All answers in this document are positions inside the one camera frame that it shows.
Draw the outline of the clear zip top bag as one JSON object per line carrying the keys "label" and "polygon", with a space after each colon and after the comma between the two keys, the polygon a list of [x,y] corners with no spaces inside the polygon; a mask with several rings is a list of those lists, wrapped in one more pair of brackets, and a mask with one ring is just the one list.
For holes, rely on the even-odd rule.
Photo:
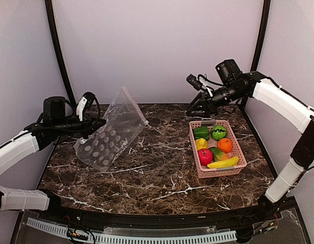
{"label": "clear zip top bag", "polygon": [[104,173],[149,122],[125,86],[113,98],[103,119],[106,124],[87,139],[78,139],[74,149],[81,162]]}

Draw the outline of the green toy pepper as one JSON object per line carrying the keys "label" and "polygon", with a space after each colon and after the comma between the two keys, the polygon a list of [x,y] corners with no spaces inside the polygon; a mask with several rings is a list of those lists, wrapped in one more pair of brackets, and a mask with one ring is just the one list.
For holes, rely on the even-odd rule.
{"label": "green toy pepper", "polygon": [[210,139],[209,129],[206,126],[194,128],[192,131],[195,140],[205,139],[208,141]]}

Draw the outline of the green toy watermelon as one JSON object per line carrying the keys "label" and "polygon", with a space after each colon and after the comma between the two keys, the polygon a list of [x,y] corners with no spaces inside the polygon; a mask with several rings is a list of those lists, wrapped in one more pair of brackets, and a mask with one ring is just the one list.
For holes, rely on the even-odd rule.
{"label": "green toy watermelon", "polygon": [[222,138],[225,138],[226,135],[227,135],[227,130],[222,125],[216,125],[211,130],[211,136],[216,141],[218,141]]}

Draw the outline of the yellow toy pepper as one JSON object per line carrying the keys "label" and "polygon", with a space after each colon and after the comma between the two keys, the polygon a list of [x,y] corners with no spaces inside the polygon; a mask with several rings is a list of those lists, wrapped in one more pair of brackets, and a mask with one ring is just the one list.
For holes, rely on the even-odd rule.
{"label": "yellow toy pepper", "polygon": [[201,149],[208,149],[208,142],[204,138],[200,138],[195,140],[196,150],[199,151]]}

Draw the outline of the red toy apple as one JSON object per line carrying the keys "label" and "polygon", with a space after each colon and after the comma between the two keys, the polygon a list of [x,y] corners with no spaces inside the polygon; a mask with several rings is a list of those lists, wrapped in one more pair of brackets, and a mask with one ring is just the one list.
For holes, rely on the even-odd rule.
{"label": "red toy apple", "polygon": [[213,162],[213,153],[209,149],[198,150],[198,158],[202,166],[207,166]]}

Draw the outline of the pink plastic basket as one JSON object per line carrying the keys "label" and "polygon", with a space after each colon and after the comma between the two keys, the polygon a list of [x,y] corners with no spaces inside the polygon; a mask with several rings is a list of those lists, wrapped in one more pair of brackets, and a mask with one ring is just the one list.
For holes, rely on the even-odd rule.
{"label": "pink plastic basket", "polygon": [[189,137],[199,178],[236,175],[247,166],[228,121],[191,121]]}

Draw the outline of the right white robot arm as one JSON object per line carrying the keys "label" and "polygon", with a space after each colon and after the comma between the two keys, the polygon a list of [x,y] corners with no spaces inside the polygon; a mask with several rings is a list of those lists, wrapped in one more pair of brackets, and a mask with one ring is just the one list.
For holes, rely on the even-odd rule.
{"label": "right white robot arm", "polygon": [[271,77],[257,71],[235,71],[221,74],[220,78],[223,84],[217,90],[211,90],[192,74],[186,78],[200,92],[199,99],[208,115],[217,113],[218,107],[248,96],[273,109],[301,135],[286,165],[260,197],[260,205],[253,210],[254,217],[263,221],[273,213],[273,204],[296,185],[314,161],[314,108],[290,95]]}

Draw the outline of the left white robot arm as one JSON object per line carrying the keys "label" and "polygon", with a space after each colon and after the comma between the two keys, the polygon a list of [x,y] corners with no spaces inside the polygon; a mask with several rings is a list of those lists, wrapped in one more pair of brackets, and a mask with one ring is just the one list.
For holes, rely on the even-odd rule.
{"label": "left white robot arm", "polygon": [[[25,127],[17,136],[0,146],[0,177],[24,158],[43,150],[59,137],[81,134],[83,138],[88,138],[105,124],[104,119],[68,119],[51,125],[41,122]],[[48,190],[22,190],[0,186],[0,212],[7,210],[45,211],[55,222],[66,217],[60,197]]]}

